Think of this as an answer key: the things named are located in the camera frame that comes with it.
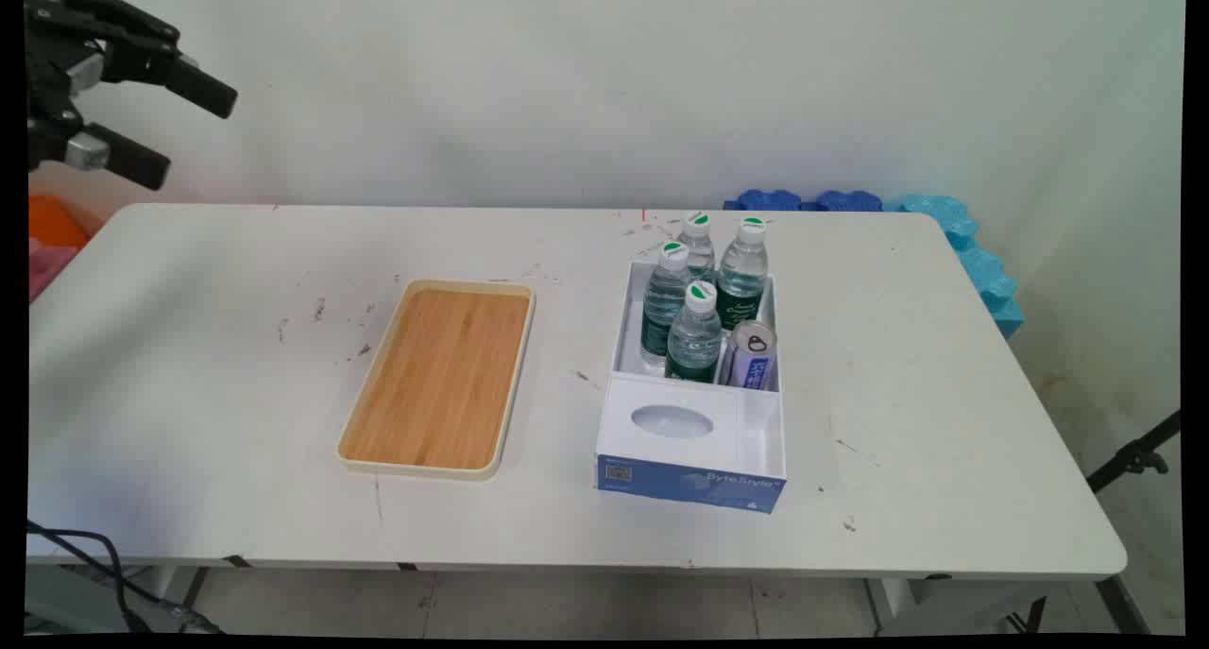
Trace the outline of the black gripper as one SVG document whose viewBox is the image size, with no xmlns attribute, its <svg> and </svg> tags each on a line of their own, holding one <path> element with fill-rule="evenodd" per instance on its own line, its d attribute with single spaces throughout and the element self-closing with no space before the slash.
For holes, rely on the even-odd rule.
<svg viewBox="0 0 1209 649">
<path fill-rule="evenodd" d="M 104 124 L 85 124 L 75 97 L 100 81 L 143 82 L 229 118 L 237 91 L 184 54 L 177 27 L 126 0 L 58 2 L 81 21 L 85 35 L 56 25 L 57 2 L 25 0 L 27 168 L 56 162 L 162 189 L 170 160 Z"/>
</svg>

